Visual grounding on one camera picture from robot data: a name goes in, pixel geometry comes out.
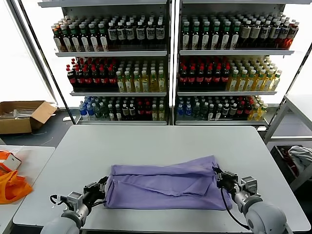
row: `purple cloth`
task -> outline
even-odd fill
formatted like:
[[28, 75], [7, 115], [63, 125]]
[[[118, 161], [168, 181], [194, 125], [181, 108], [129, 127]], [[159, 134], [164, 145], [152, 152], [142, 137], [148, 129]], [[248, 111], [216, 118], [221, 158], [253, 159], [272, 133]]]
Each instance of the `purple cloth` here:
[[[225, 210], [212, 167], [214, 156], [171, 166], [113, 165], [106, 204], [113, 209]], [[230, 196], [224, 192], [229, 208]]]

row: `black cable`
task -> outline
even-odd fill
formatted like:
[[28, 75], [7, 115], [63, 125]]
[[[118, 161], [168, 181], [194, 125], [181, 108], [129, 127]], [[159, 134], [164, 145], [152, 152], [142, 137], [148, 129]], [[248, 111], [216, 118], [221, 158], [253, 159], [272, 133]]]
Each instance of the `black cable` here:
[[239, 222], [239, 221], [232, 215], [232, 213], [231, 213], [231, 211], [230, 211], [228, 205], [227, 205], [226, 202], [225, 202], [224, 194], [223, 194], [223, 188], [221, 188], [221, 196], [222, 196], [222, 200], [223, 200], [224, 205], [225, 205], [225, 209], [228, 211], [228, 213], [229, 213], [229, 215], [232, 217], [232, 219], [234, 219], [234, 221], [235, 221], [236, 223], [238, 223], [240, 226], [242, 226], [243, 228], [246, 228], [247, 230], [250, 230], [250, 228], [249, 228], [247, 225], [242, 224], [241, 222]]

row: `cardboard box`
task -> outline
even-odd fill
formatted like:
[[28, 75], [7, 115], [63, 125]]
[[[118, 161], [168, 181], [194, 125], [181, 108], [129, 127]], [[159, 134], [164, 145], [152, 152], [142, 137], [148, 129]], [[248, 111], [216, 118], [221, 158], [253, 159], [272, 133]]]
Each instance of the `cardboard box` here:
[[0, 115], [14, 109], [35, 109], [30, 118], [0, 119], [0, 134], [31, 133], [40, 128], [57, 110], [46, 101], [0, 102]]

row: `drink shelf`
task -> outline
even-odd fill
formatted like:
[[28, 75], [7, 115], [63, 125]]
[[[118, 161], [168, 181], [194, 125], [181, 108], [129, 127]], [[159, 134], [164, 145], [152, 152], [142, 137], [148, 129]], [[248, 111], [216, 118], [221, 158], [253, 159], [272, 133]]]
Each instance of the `drink shelf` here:
[[184, 4], [203, 3], [256, 3], [256, 4], [310, 4], [311, 0], [183, 0]]
[[38, 2], [45, 7], [75, 7], [75, 6], [112, 6], [112, 5], [155, 5], [166, 4], [166, 0], [46, 0]]
[[60, 52], [58, 57], [138, 57], [138, 56], [166, 56], [167, 51], [107, 51], [107, 52]]
[[291, 55], [292, 50], [180, 50], [180, 55]]
[[167, 121], [79, 120], [77, 124], [92, 124], [92, 125], [167, 125]]
[[236, 126], [268, 126], [265, 120], [247, 121], [247, 120], [217, 120], [217, 121], [200, 121], [200, 120], [177, 120], [176, 125], [236, 125]]
[[118, 92], [74, 92], [71, 96], [103, 96], [103, 97], [165, 97], [166, 92], [150, 92], [150, 93], [118, 93]]
[[274, 95], [275, 91], [252, 91], [252, 92], [229, 92], [229, 91], [178, 91], [178, 96], [254, 96], [254, 95]]

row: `orange plastic bag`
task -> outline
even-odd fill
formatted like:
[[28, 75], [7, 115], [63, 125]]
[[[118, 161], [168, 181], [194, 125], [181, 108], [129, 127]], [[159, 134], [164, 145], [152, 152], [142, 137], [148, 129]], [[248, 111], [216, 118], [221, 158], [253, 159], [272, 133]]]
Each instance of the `orange plastic bag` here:
[[0, 176], [0, 204], [17, 201], [32, 192], [25, 178], [17, 174], [17, 171], [13, 171]]

